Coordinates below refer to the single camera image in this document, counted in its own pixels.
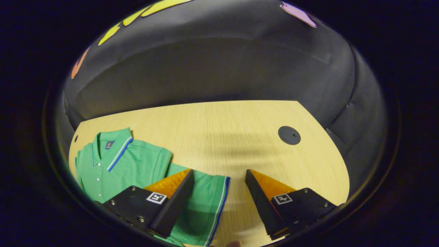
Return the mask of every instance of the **shirt logo patch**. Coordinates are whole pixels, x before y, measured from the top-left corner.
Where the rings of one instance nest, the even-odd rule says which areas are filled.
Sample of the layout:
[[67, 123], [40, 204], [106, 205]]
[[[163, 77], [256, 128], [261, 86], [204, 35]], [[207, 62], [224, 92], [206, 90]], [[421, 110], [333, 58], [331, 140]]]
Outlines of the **shirt logo patch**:
[[153, 192], [151, 195], [148, 196], [148, 198], [146, 200], [153, 202], [153, 203], [162, 204], [166, 198], [167, 198], [167, 195]]
[[274, 200], [277, 202], [278, 205], [292, 202], [293, 199], [288, 194], [282, 194], [274, 197]]
[[113, 145], [113, 143], [114, 143], [114, 141], [111, 141], [111, 142], [107, 142], [107, 144], [105, 145], [105, 149], [110, 149], [111, 148], [111, 146]]

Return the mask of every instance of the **wooden table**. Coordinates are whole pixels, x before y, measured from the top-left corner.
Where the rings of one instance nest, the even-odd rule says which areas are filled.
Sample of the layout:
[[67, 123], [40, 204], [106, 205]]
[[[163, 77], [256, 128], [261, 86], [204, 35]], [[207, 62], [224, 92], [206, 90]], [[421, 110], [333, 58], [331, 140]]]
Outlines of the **wooden table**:
[[[300, 143], [284, 143], [277, 133], [281, 126], [295, 128]], [[295, 189], [312, 188], [335, 205], [346, 202], [348, 196], [349, 177], [340, 153], [319, 123], [295, 101], [171, 105], [82, 122], [70, 146], [74, 176], [78, 150], [93, 142], [99, 132], [126, 127], [134, 139], [170, 150], [172, 162], [178, 165], [231, 177], [212, 245], [221, 247], [240, 240], [243, 246], [255, 247], [272, 242], [245, 184], [246, 169]]]

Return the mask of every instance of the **black fabric enclosure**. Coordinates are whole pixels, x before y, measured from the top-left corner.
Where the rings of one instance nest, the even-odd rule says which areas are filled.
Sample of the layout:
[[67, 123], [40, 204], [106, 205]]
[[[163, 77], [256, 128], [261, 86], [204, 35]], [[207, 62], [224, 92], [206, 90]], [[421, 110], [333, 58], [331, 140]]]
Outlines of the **black fabric enclosure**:
[[327, 131], [351, 191], [328, 220], [271, 246], [438, 245], [435, 6], [292, 2], [313, 29], [276, 0], [200, 2], [121, 25], [100, 46], [151, 1], [4, 6], [1, 243], [158, 246], [77, 188], [66, 164], [78, 124], [159, 105], [275, 99], [300, 102]]

